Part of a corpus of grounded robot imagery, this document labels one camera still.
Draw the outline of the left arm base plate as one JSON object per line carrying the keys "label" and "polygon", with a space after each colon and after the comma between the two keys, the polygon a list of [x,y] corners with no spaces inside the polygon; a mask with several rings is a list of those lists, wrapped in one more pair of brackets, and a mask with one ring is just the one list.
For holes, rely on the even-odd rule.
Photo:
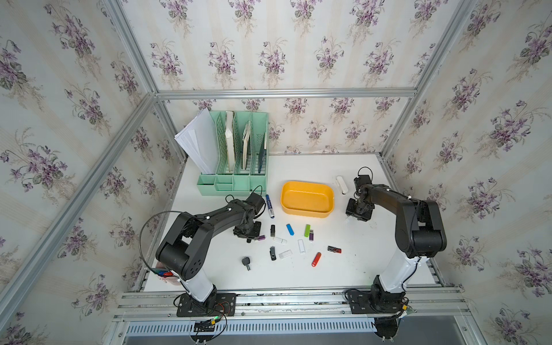
{"label": "left arm base plate", "polygon": [[188,293],[183,293],[173,300],[173,304],[177,308],[178,317],[233,316],[236,300],[237,294],[217,293],[199,302]]}

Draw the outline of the red black swivel usb drive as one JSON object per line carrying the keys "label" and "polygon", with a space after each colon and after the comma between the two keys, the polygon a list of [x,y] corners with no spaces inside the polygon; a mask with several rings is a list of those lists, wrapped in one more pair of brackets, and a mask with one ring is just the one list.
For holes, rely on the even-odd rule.
{"label": "red black swivel usb drive", "polygon": [[332,246],[328,246],[327,247],[327,250],[329,252],[333,252],[333,253],[337,253],[337,254],[341,254],[342,253],[342,250],[338,247],[332,247]]}

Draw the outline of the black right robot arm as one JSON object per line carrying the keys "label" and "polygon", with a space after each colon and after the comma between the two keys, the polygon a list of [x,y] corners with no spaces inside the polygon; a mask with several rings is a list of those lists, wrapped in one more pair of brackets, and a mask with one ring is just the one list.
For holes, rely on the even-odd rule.
{"label": "black right robot arm", "polygon": [[372,307],[381,310],[401,302],[419,266],[446,249],[444,223],[435,201],[420,200],[385,184],[375,184],[369,175],[358,175],[354,186],[354,197],[348,202],[346,215],[368,222],[378,206],[395,215],[394,237],[398,250],[370,289]]}

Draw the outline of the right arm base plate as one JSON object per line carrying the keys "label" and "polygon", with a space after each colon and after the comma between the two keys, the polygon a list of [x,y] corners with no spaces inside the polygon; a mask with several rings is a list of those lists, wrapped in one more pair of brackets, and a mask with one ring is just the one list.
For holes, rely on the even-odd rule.
{"label": "right arm base plate", "polygon": [[388,293],[378,289],[361,291],[348,289],[344,297],[353,314],[397,314],[405,310],[409,300],[405,293]]}

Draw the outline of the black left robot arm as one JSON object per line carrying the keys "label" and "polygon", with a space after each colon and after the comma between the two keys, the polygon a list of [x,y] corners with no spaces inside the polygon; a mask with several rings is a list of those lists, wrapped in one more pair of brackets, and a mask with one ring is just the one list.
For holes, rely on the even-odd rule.
{"label": "black left robot arm", "polygon": [[193,302],[212,308],[217,289],[203,270],[211,240],[232,229],[234,236],[252,242],[260,235],[262,223],[258,218],[265,209],[262,194],[252,192],[244,201],[233,199],[206,214],[180,212],[157,248],[155,259],[176,274]]}

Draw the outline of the yellow plastic storage box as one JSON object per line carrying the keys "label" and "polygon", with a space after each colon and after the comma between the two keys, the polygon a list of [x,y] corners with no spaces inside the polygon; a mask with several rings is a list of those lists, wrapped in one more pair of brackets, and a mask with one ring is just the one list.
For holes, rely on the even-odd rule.
{"label": "yellow plastic storage box", "polygon": [[283,185],[280,204],[286,214],[322,219],[334,210],[334,192],[321,183],[288,181]]}

